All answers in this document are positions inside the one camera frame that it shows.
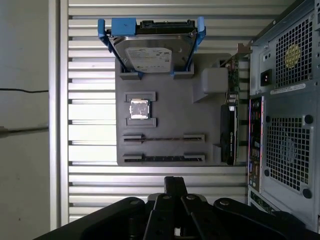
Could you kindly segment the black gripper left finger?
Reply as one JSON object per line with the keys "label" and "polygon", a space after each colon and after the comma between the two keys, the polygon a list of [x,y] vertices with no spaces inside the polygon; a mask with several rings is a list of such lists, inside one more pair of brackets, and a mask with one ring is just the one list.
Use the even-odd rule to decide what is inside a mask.
{"label": "black gripper left finger", "polygon": [[172,240],[174,177],[154,201],[127,197],[39,236],[40,240]]}

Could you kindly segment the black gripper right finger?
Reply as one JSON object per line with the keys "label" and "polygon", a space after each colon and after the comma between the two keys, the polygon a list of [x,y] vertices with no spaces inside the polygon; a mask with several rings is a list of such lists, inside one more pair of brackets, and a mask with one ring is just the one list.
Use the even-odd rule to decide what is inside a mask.
{"label": "black gripper right finger", "polygon": [[175,191],[202,240],[311,240],[313,232],[286,212],[269,214],[231,198],[213,205],[187,191],[175,177]]}

